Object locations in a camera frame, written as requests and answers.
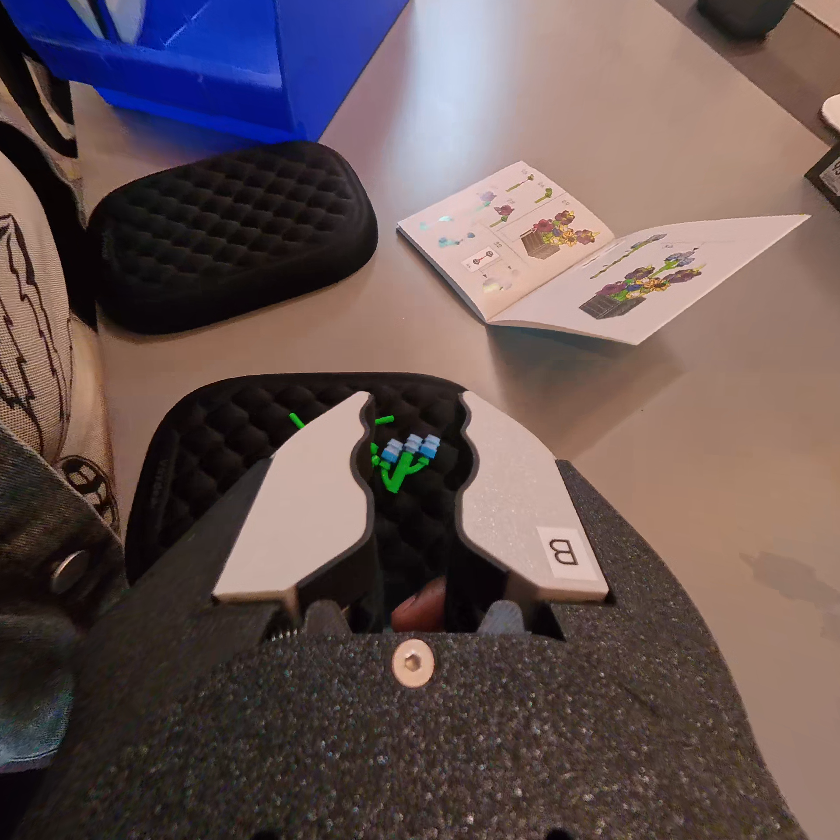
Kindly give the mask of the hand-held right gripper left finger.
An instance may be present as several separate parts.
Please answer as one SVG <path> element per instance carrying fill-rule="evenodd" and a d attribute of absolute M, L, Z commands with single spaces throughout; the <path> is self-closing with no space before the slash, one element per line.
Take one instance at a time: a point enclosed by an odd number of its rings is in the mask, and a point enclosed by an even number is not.
<path fill-rule="evenodd" d="M 219 602 L 345 608 L 377 586 L 374 399 L 355 392 L 272 456 L 213 589 Z"/>

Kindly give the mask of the blue plastic parts bin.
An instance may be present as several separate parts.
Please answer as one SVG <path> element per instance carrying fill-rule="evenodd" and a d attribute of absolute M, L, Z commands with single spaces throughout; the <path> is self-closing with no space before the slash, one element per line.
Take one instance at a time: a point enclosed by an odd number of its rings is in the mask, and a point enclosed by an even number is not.
<path fill-rule="evenodd" d="M 2 8 L 55 76 L 109 104 L 263 143 L 317 140 L 406 1 L 146 1 L 135 45 L 65 1 Z"/>

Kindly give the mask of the lego instruction booklet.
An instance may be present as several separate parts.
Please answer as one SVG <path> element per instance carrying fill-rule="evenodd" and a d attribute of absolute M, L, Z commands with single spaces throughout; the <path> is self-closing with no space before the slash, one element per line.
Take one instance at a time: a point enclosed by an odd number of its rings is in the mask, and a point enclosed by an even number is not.
<path fill-rule="evenodd" d="M 486 325 L 639 345 L 806 219 L 705 220 L 617 237 L 520 161 L 396 230 Z"/>

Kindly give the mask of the grey closed charger case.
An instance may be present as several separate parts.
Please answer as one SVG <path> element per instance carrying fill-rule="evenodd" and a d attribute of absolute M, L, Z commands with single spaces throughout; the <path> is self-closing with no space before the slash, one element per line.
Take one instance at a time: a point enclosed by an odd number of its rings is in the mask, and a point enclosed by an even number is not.
<path fill-rule="evenodd" d="M 794 1 L 698 1 L 698 13 L 722 33 L 739 40 L 762 40 Z"/>

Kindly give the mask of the blue flower lego stem assembly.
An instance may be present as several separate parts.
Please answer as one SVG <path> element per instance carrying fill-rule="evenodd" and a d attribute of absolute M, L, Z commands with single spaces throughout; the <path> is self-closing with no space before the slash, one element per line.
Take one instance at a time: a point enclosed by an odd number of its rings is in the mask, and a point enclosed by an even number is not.
<path fill-rule="evenodd" d="M 405 442 L 392 438 L 383 449 L 371 444 L 371 464 L 379 470 L 384 488 L 395 495 L 407 477 L 431 464 L 439 446 L 440 438 L 434 435 L 411 434 Z"/>

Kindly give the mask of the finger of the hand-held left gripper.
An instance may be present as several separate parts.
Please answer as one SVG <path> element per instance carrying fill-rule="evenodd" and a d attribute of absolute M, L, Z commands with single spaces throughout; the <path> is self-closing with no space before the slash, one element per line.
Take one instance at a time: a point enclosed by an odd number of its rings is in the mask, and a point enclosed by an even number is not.
<path fill-rule="evenodd" d="M 97 1 L 66 2 L 95 38 L 108 37 L 108 15 L 102 12 Z"/>
<path fill-rule="evenodd" d="M 141 34 L 146 1 L 108 1 L 108 15 L 119 41 L 135 45 Z"/>

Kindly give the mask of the person's right hand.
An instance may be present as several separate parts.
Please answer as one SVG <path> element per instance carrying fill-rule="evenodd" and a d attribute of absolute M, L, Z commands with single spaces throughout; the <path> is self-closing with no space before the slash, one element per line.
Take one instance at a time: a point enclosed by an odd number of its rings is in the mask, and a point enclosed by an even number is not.
<path fill-rule="evenodd" d="M 397 634 L 443 632 L 445 630 L 446 586 L 446 578 L 437 577 L 400 604 L 392 612 L 393 632 Z"/>

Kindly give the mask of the black flower lego box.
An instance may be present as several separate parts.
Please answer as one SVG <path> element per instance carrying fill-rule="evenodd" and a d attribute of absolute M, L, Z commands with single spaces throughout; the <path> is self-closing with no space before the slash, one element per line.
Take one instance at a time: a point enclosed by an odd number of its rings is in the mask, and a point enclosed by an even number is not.
<path fill-rule="evenodd" d="M 839 143 L 814 163 L 804 178 L 839 212 Z"/>

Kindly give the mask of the white floral print shirt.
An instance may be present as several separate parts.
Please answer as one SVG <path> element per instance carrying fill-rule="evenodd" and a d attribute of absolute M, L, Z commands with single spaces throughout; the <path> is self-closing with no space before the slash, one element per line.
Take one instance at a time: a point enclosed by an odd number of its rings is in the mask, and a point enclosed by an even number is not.
<path fill-rule="evenodd" d="M 1 163 L 2 426 L 120 531 L 99 341 L 70 309 L 42 203 Z"/>

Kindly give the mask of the black quilted wrist rest pad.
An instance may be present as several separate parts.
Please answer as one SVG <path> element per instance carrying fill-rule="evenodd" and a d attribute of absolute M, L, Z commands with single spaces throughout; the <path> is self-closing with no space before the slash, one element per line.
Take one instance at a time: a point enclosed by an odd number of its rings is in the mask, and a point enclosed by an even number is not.
<path fill-rule="evenodd" d="M 294 140 L 121 185 L 87 237 L 94 295 L 123 329 L 199 329 L 350 277 L 375 253 L 375 211 L 341 154 Z"/>
<path fill-rule="evenodd" d="M 409 434 L 440 439 L 435 458 L 407 476 L 396 493 L 380 471 L 370 482 L 374 532 L 386 590 L 397 600 L 443 575 L 455 545 L 455 496 L 472 455 L 461 428 L 462 385 L 405 372 L 258 374 L 190 393 L 166 414 L 147 450 L 125 543 L 135 583 L 257 461 L 298 428 L 353 393 L 369 392 L 377 417 L 393 416 L 374 441 L 383 448 Z"/>

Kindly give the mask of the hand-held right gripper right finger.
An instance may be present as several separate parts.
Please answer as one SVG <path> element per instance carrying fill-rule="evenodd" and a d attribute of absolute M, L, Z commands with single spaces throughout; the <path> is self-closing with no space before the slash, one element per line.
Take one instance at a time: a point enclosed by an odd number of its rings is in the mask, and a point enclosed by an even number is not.
<path fill-rule="evenodd" d="M 467 583 L 490 602 L 602 603 L 609 586 L 552 452 L 509 415 L 463 392 L 473 467 L 455 527 L 477 557 Z"/>

